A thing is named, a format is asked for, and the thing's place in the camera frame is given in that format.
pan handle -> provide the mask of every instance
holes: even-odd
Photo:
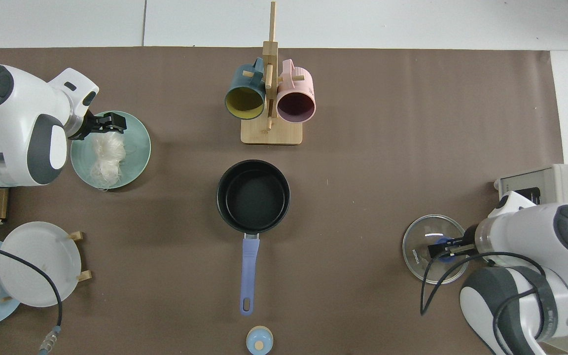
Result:
[[[255,262],[259,239],[243,239],[243,273],[241,274],[241,315],[253,313],[253,296],[255,290]]]

brown paper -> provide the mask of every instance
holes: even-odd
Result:
[[[562,162],[549,53],[281,49],[313,75],[317,112],[299,146],[250,146],[223,98],[234,69],[260,55],[0,49],[0,63],[44,80],[79,70],[101,88],[93,112],[129,112],[152,140],[144,173],[117,191],[70,164],[48,186],[14,189],[0,239],[32,220],[86,233],[94,278],[65,300],[55,352],[242,355],[264,325],[275,355],[487,353],[460,310],[465,276],[420,317],[401,241],[429,213],[475,224],[497,202],[496,178]],[[220,176],[244,159],[275,164],[291,188],[287,216],[260,236],[250,317],[239,312],[243,234],[215,204]],[[20,306],[0,324],[0,354],[36,352],[55,320],[55,307]]]

robotic arm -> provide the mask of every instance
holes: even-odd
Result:
[[[99,88],[66,69],[49,83],[0,65],[0,188],[52,182],[67,158],[67,139],[126,129],[117,114],[92,115]]]
[[[568,336],[568,205],[537,206],[508,193],[487,219],[467,230],[462,243],[474,244],[478,252],[522,254],[545,268],[543,276],[525,261],[488,256],[499,267],[466,279],[462,312],[494,354],[544,354],[538,342]]]

cable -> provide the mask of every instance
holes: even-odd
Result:
[[[513,256],[514,258],[519,258],[519,259],[527,261],[528,263],[530,263],[531,265],[536,267],[541,275],[545,276],[545,270],[543,270],[543,267],[541,267],[536,261],[528,258],[527,256],[524,256],[524,255],[521,255],[521,254],[516,254],[515,252],[507,252],[507,251],[481,252],[480,254],[469,256],[469,257],[465,258],[464,260],[453,265],[453,267],[449,268],[449,270],[447,270],[442,275],[442,277],[440,277],[440,279],[437,281],[437,283],[435,284],[435,287],[433,287],[433,291],[431,291],[431,294],[428,295],[428,299],[426,299],[426,305],[424,305],[424,307],[423,307],[422,305],[424,304],[424,286],[426,285],[426,276],[428,275],[428,271],[431,268],[431,265],[437,259],[442,258],[444,256],[449,256],[450,254],[451,254],[450,252],[441,252],[440,254],[436,255],[433,259],[431,259],[431,261],[429,261],[428,265],[426,266],[426,270],[424,271],[424,277],[422,278],[422,289],[421,289],[421,292],[420,292],[420,315],[424,316],[424,314],[428,310],[428,306],[431,304],[431,301],[433,301],[433,296],[435,296],[437,289],[442,285],[444,280],[446,280],[448,275],[450,275],[453,271],[455,271],[456,268],[464,265],[465,263],[472,261],[472,260],[475,260],[477,258],[483,258],[483,256],[498,256],[498,255]]]
[[[11,258],[13,260],[19,261],[23,265],[26,265],[27,267],[31,268],[32,270],[38,272],[41,276],[43,276],[45,278],[45,280],[47,280],[50,287],[52,287],[52,290],[54,291],[54,295],[56,296],[56,303],[58,304],[58,320],[56,321],[56,326],[60,327],[61,321],[63,321],[63,302],[61,301],[61,295],[58,293],[58,290],[56,289],[56,285],[54,285],[54,282],[52,281],[52,279],[50,279],[49,276],[47,276],[47,274],[45,272],[43,272],[43,270],[32,265],[28,261],[21,259],[20,257],[18,257],[16,255],[10,254],[9,252],[3,251],[1,249],[0,249],[0,254],[7,256],[8,258]]]
[[[506,298],[505,301],[503,301],[503,303],[501,303],[497,307],[497,310],[494,313],[494,317],[492,318],[492,332],[494,332],[494,339],[497,340],[497,344],[498,344],[499,348],[501,348],[501,350],[503,350],[503,353],[505,355],[510,355],[510,353],[508,353],[507,350],[505,350],[505,348],[503,347],[503,343],[501,341],[501,338],[498,336],[498,319],[501,317],[501,313],[503,313],[503,310],[505,310],[505,307],[507,307],[507,305],[512,303],[512,301],[516,301],[518,299],[521,299],[525,296],[529,296],[530,294],[534,294],[536,292],[538,292],[538,290],[536,289],[536,287],[532,286],[532,288],[530,290],[527,290],[527,291],[519,293],[519,294],[515,294],[514,296],[510,296],[510,297]]]

saucepan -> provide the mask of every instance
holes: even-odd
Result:
[[[216,192],[218,212],[228,225],[244,233],[242,315],[253,313],[259,234],[275,227],[284,218],[289,203],[290,188],[286,178],[273,164],[263,160],[239,162],[220,178]]]

